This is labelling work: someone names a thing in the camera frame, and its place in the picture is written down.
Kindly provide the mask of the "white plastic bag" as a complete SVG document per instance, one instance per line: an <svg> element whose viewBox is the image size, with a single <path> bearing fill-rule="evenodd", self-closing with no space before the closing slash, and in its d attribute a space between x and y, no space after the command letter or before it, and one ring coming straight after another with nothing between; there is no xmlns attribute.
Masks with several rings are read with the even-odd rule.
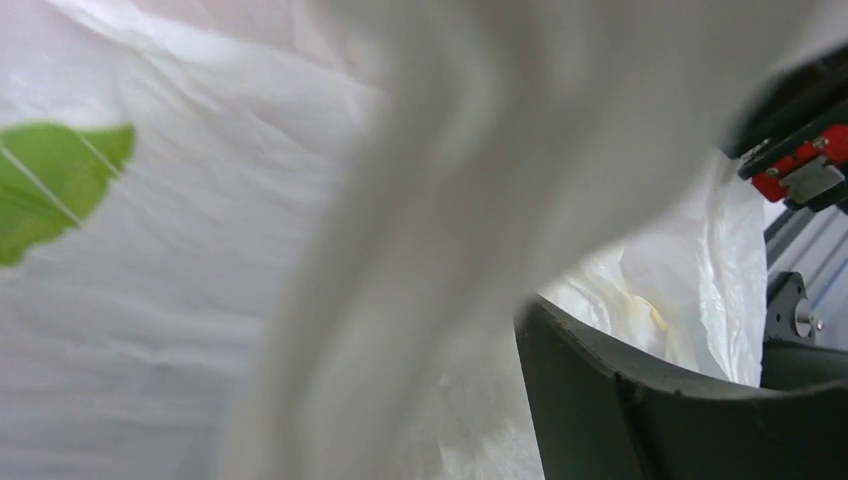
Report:
<svg viewBox="0 0 848 480"><path fill-rule="evenodd" d="M759 380L718 143L843 1L5 1L5 479L538 479L535 293Z"/></svg>

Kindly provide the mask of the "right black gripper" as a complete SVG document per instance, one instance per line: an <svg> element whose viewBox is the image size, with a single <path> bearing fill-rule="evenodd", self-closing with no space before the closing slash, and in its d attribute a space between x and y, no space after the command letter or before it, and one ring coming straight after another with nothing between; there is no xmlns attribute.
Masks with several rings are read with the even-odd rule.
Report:
<svg viewBox="0 0 848 480"><path fill-rule="evenodd" d="M722 144L737 175L793 211L847 211L847 45L780 74Z"/></svg>

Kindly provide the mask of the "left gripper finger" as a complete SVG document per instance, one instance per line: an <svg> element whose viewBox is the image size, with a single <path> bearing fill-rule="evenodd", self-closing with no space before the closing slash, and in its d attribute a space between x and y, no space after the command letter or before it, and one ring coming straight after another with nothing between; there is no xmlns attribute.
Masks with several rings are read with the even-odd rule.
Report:
<svg viewBox="0 0 848 480"><path fill-rule="evenodd" d="M516 332L548 479L843 479L847 355L766 346L766 384L698 374L534 299Z"/></svg>

